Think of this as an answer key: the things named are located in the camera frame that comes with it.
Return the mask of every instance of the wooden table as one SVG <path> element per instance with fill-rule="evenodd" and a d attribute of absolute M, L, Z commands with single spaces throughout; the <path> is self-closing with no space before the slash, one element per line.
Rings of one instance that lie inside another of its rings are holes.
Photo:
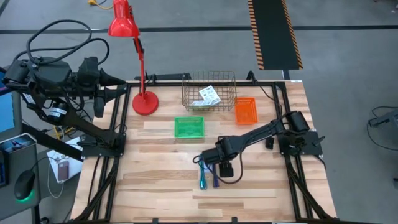
<path fill-rule="evenodd" d="M 291 110 L 301 111 L 313 128 L 303 83 L 286 81 L 286 87 Z M 270 87 L 264 89 L 272 96 Z M 160 222 L 230 222 L 231 217 L 238 217 L 240 222 L 294 220 L 285 162 L 279 154 L 277 141 L 273 151 L 265 148 L 264 141 L 245 150 L 243 179 L 234 185 L 220 183 L 220 187 L 214 189 L 213 177 L 207 174 L 208 189 L 200 190 L 200 170 L 192 163 L 192 158 L 202 150 L 214 147 L 219 135 L 244 134 L 276 118 L 273 101 L 259 87 L 237 87 L 238 96 L 256 98 L 259 122 L 249 126 L 235 124 L 234 109 L 229 112 L 188 112 L 181 104 L 181 87 L 149 87 L 148 90 L 159 97 L 159 108 L 150 116 L 139 116 L 132 106 L 128 109 L 127 143 L 119 165 L 112 222 L 149 222 L 154 217 Z M 131 91 L 130 102 L 138 88 Z M 282 94 L 278 95 L 283 102 Z M 119 116 L 122 107 L 123 103 L 120 103 Z M 113 101 L 106 105 L 103 118 L 94 119 L 95 125 L 109 128 L 112 108 Z M 188 115 L 205 117 L 204 140 L 174 138 L 174 117 Z M 302 156 L 302 160 L 309 191 L 327 213 L 335 216 L 323 164 L 313 156 Z M 84 161 L 71 218 L 86 207 L 95 162 L 96 158 Z M 235 176 L 230 180 L 238 178 L 240 173 L 239 159 L 233 164 Z M 299 189 L 297 192 L 304 217 L 302 196 Z M 102 202 L 100 217 L 104 216 L 106 197 Z"/>

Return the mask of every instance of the metal wire basket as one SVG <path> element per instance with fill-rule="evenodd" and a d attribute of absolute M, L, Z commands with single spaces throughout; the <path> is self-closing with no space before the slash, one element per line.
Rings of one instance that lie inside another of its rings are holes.
<path fill-rule="evenodd" d="M 190 72 L 190 78 L 182 80 L 182 105 L 187 111 L 229 111 L 235 105 L 235 73 L 230 71 Z M 199 91 L 212 86 L 221 102 L 214 106 L 197 107 L 191 104 L 203 98 Z"/>

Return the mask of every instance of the green container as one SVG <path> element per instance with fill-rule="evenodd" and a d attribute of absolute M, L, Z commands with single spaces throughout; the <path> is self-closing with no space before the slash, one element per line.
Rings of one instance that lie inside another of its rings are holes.
<path fill-rule="evenodd" d="M 176 117 L 174 124 L 176 138 L 204 138 L 205 119 L 202 116 Z"/>

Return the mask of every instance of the concrete floor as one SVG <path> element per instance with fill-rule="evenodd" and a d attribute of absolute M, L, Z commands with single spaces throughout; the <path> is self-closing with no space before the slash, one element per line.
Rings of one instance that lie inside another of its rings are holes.
<path fill-rule="evenodd" d="M 39 29 L 56 19 L 78 19 L 91 28 L 107 28 L 112 11 L 89 7 L 86 1 L 11 1 L 0 16 L 2 29 Z M 130 0 L 140 27 L 247 26 L 245 0 Z M 379 0 L 287 0 L 294 26 L 394 25 L 395 1 Z M 58 26 L 77 28 L 77 26 Z M 397 106 L 396 83 L 398 30 L 344 30 L 295 32 L 304 69 L 290 71 L 292 79 L 303 80 L 315 127 L 326 139 L 322 142 L 327 176 L 338 216 L 342 220 L 396 223 L 398 152 L 372 144 L 366 134 L 370 110 L 376 106 Z M 0 66 L 25 48 L 30 35 L 0 35 Z M 139 64 L 130 39 L 106 39 L 111 54 L 103 68 L 110 74 L 133 79 Z M 67 46 L 79 43 L 83 34 L 46 34 L 36 47 Z M 244 78 L 254 70 L 261 79 L 281 79 L 280 71 L 259 71 L 251 32 L 173 32 L 142 34 L 149 73 L 176 73 L 190 70 L 233 70 Z M 104 47 L 92 44 L 66 59 L 76 70 L 83 57 L 102 57 Z M 33 114 L 23 117 L 34 126 Z M 381 144 L 398 148 L 396 130 L 384 125 L 371 130 Z M 60 222 L 69 211 L 76 183 L 60 199 L 45 198 L 40 204 L 43 216 Z M 29 223 L 30 211 L 0 223 Z"/>

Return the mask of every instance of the blue screen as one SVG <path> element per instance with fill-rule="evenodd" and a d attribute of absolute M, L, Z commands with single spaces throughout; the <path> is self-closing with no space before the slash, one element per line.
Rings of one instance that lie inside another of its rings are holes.
<path fill-rule="evenodd" d="M 14 108 L 12 107 L 12 93 L 0 96 L 0 133 L 14 127 Z"/>

